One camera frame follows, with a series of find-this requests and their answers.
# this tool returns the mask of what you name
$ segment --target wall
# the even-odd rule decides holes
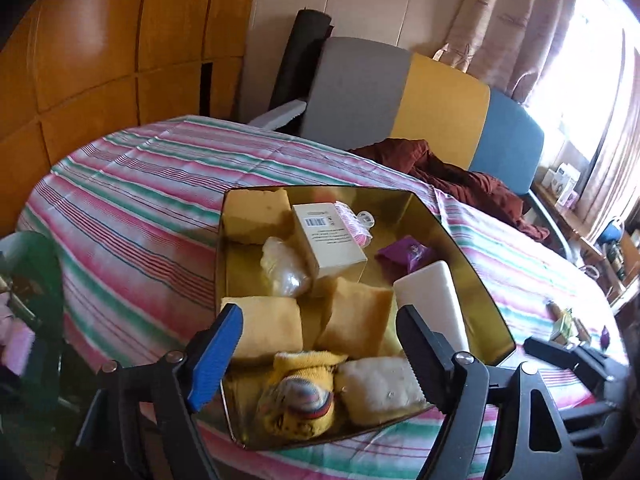
[[[251,0],[37,0],[0,52],[0,236],[52,164],[115,130],[232,113]]]
[[[329,14],[334,36],[382,41],[432,56],[462,0],[254,0],[240,91],[239,118],[265,112],[299,9]]]

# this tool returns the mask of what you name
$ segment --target barcode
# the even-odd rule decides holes
[[[326,225],[325,218],[305,218],[305,222],[309,227],[320,227]]]

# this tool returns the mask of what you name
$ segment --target blue gripper pad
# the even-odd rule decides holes
[[[235,303],[228,303],[211,327],[198,332],[192,341],[196,348],[187,346],[188,371],[191,371],[191,388],[187,405],[192,412],[199,412],[220,386],[220,380],[231,361],[242,334],[242,310]]]

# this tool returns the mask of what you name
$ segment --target window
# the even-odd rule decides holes
[[[525,103],[545,131],[548,164],[568,140],[581,155],[570,162],[588,170],[616,99],[622,53],[622,28],[609,7],[602,0],[576,0],[562,49]],[[555,146],[551,154],[548,145]]]

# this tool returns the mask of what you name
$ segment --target rectangular tray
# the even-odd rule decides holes
[[[515,350],[513,337],[479,276],[449,233],[414,193],[353,186],[269,186],[251,189],[276,190],[281,187],[287,190],[292,205],[325,202],[326,199],[314,198],[317,199],[319,194],[333,195],[347,203],[356,213],[363,210],[372,213],[376,224],[370,230],[373,239],[364,249],[369,261],[360,279],[361,283],[392,288],[383,277],[374,256],[379,249],[406,235],[433,248],[451,270],[471,353],[485,364],[497,365]],[[269,295],[260,276],[261,256],[261,246],[242,245],[226,239],[220,222],[216,257],[218,310],[222,298],[227,296]],[[304,349],[311,350],[321,330],[322,299],[314,300],[303,296],[298,298],[298,304],[303,324]],[[393,305],[383,341],[385,354],[395,354],[401,350],[396,337],[397,311],[398,307]],[[271,367],[232,366],[222,381],[221,393],[231,439],[245,449],[278,450],[333,442],[385,428],[419,413],[378,426],[361,428],[350,423],[344,406],[339,402],[339,396],[336,396],[336,423],[328,432],[304,442],[278,438],[266,433],[254,416],[262,386],[270,371]]]

